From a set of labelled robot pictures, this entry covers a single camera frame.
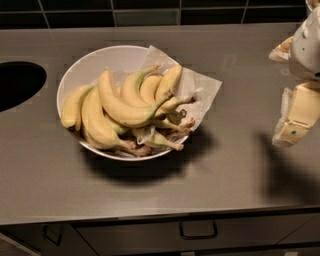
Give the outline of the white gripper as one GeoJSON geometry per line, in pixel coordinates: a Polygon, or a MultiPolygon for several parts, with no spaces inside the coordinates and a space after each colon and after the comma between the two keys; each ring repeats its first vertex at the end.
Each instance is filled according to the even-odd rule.
{"type": "MultiPolygon", "coordinates": [[[[305,80],[320,80],[320,7],[312,10],[307,19],[288,37],[271,50],[269,58],[276,62],[289,59],[289,70],[305,80]]],[[[290,147],[298,143],[320,118],[320,83],[309,81],[282,94],[281,118],[272,144],[290,147]]]]}

